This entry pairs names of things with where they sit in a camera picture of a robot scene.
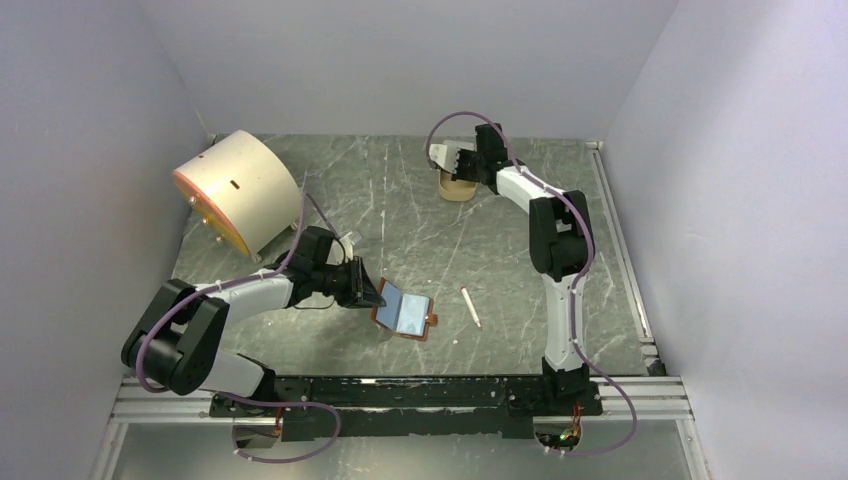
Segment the brown leather card holder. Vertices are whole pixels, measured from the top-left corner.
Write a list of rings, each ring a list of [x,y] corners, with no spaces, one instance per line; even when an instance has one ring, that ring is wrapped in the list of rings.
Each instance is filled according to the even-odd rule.
[[[434,299],[403,293],[386,278],[380,279],[377,290],[385,304],[372,309],[371,320],[393,335],[426,341],[429,328],[438,323],[438,315],[433,311]]]

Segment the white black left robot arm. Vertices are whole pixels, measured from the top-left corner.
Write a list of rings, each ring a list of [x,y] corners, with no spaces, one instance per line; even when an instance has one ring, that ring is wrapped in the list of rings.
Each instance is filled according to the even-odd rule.
[[[309,226],[277,261],[241,279],[192,285],[165,282],[125,341],[120,358],[150,392],[187,395],[196,390],[236,395],[249,414],[273,409],[276,374],[261,362],[227,353],[227,325],[259,314],[294,308],[314,294],[348,309],[375,309],[386,302],[358,256],[331,260],[336,234]]]

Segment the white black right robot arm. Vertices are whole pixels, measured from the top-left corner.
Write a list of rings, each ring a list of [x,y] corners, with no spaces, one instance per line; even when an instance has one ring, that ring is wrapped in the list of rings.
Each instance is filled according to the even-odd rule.
[[[565,413],[590,384],[578,354],[584,276],[594,259],[586,197],[553,187],[512,160],[499,124],[475,127],[475,147],[458,154],[455,176],[489,187],[528,215],[528,252],[543,281],[547,314],[539,398],[548,412]]]

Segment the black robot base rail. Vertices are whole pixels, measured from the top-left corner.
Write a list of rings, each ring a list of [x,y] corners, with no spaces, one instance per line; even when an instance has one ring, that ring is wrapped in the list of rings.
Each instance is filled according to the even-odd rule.
[[[603,412],[599,386],[571,400],[549,397],[542,374],[412,377],[280,376],[284,407],[256,407],[220,394],[209,415],[262,426],[283,442],[342,437],[499,434],[533,439],[535,420]]]

